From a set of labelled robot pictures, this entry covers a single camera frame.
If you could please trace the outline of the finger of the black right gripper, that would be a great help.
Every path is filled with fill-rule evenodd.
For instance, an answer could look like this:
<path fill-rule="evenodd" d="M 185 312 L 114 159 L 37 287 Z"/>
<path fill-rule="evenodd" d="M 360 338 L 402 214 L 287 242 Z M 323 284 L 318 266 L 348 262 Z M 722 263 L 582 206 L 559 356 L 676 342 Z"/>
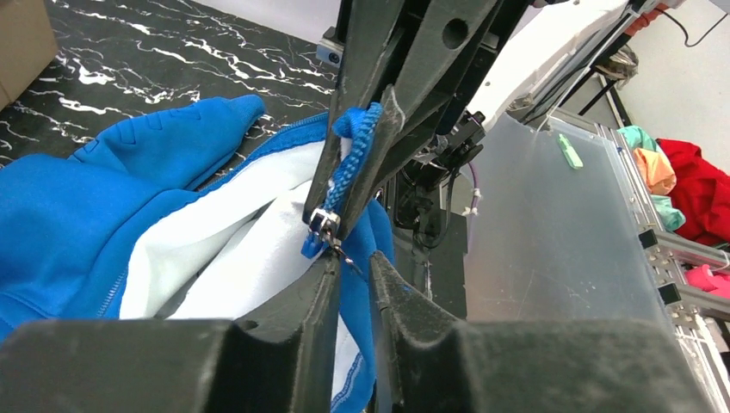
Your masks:
<path fill-rule="evenodd" d="M 303 220 L 312 223 L 312 213 L 324 205 L 329 181 L 340 163 L 339 138 L 334 121 L 349 108 L 365 108 L 374 98 L 383 73 L 383 59 L 402 1 L 352 1 L 343 57 L 328 115 L 325 145 L 317 165 L 310 193 L 306 198 Z"/>
<path fill-rule="evenodd" d="M 344 48 L 350 3 L 339 6 Z M 383 73 L 362 121 L 338 133 L 336 237 L 346 238 L 375 191 L 435 133 L 448 131 L 474 96 L 514 28 L 511 1 L 402 1 Z M 339 59 L 339 68 L 343 52 Z"/>

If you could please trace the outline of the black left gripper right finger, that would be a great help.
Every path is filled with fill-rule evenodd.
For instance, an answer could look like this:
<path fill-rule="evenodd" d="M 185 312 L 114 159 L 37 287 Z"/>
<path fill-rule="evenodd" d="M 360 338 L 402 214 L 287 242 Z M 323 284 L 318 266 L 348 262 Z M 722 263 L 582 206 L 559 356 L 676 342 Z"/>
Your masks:
<path fill-rule="evenodd" d="M 369 259 L 379 412 L 709 412 L 677 342 L 640 320 L 469 323 Z"/>

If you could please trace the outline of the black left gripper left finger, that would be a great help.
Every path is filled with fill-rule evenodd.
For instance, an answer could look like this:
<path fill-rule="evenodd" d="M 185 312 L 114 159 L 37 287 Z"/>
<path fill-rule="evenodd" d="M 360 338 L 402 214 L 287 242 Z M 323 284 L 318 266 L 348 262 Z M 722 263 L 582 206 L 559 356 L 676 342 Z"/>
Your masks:
<path fill-rule="evenodd" d="M 340 262 L 234 321 L 48 320 L 1 348 L 4 412 L 326 412 Z"/>

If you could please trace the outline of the blue zip jacket white lining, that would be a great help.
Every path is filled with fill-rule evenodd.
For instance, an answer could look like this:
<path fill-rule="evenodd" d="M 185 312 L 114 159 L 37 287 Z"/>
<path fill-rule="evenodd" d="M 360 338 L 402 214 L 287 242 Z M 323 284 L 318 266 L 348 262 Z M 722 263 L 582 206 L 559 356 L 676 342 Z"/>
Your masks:
<path fill-rule="evenodd" d="M 303 221 L 328 117 L 286 126 L 231 174 L 211 138 L 236 143 L 263 113 L 257 96 L 212 98 L 121 121 L 67 159 L 30 155 L 1 171 L 1 348 L 48 320 L 237 320 L 325 253 L 340 262 L 330 408 L 374 394 L 369 257 L 394 260 L 384 207 L 370 200 L 327 244 Z"/>

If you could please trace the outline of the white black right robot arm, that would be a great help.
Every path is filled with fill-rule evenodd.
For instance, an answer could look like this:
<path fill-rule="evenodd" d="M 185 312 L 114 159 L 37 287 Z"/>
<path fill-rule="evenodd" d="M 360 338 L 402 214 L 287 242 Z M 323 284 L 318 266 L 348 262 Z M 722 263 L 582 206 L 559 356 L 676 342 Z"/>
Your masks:
<path fill-rule="evenodd" d="M 616 22 L 625 1 L 344 1 L 343 45 L 325 146 L 303 221 L 316 242 L 343 241 L 375 191 L 469 102 L 493 123 L 578 45 Z M 350 108 L 363 123 L 345 150 L 333 123 Z"/>

